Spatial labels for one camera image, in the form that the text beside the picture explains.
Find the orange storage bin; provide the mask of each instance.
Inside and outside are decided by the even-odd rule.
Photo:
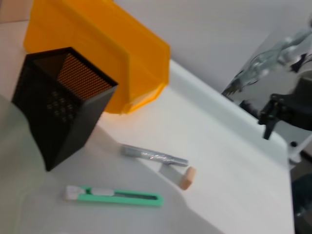
[[[109,113],[132,112],[168,85],[169,45],[111,0],[34,0],[26,51],[69,46],[119,83]]]

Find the white surface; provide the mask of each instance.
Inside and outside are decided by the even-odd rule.
[[[1,60],[1,87],[16,82],[23,57],[18,35],[25,27],[0,25],[0,40],[7,42],[0,41],[1,58],[9,58]],[[18,59],[8,56],[10,47]],[[10,97],[13,91],[0,92]],[[120,157],[103,130],[120,143],[188,159],[197,169],[193,185],[182,192],[157,172],[160,164]],[[263,140],[262,131],[255,119],[172,62],[170,87],[157,101],[128,116],[103,114],[86,147],[47,174],[24,203],[18,233],[293,234],[287,147],[276,134]],[[60,194],[67,184],[156,192],[165,205],[66,203]]]

